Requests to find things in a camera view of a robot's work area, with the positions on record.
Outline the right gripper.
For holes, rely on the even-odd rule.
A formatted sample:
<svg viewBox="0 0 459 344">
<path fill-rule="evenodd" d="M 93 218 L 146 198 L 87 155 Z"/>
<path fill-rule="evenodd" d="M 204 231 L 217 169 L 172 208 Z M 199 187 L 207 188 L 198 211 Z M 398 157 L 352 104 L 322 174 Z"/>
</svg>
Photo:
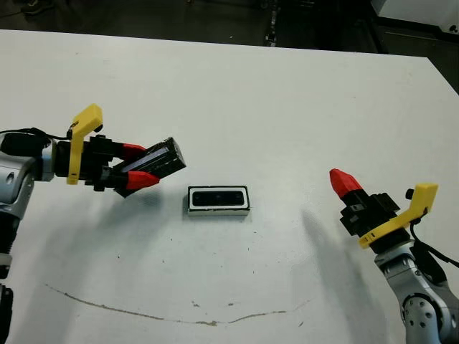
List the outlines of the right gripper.
<svg viewBox="0 0 459 344">
<path fill-rule="evenodd" d="M 344 202 L 341 223 L 350 235 L 359 237 L 363 249 L 391 249 L 410 239 L 406 228 L 431 211 L 438 185 L 419 183 L 407 191 L 410 206 L 401 214 L 387 193 L 369 195 L 350 174 L 337 168 L 329 171 L 332 189 Z"/>
</svg>

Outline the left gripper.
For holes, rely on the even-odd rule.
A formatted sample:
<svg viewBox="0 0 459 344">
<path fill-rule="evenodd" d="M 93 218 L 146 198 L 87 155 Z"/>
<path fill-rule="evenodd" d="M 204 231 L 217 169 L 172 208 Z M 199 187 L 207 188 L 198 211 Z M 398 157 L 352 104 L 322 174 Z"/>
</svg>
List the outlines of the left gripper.
<svg viewBox="0 0 459 344">
<path fill-rule="evenodd" d="M 146 149 L 141 145 L 115 143 L 104 135 L 86 138 L 100 131 L 102 126 L 103 112 L 96 104 L 88 105 L 74 117 L 67 139 L 57 142 L 55 175 L 65 177 L 69 185 L 82 181 L 96 191 L 105 188 L 139 190 L 158 184 L 160 178 L 148 172 L 121 172 L 109 166 L 114 158 L 134 161 L 143 156 Z"/>
</svg>

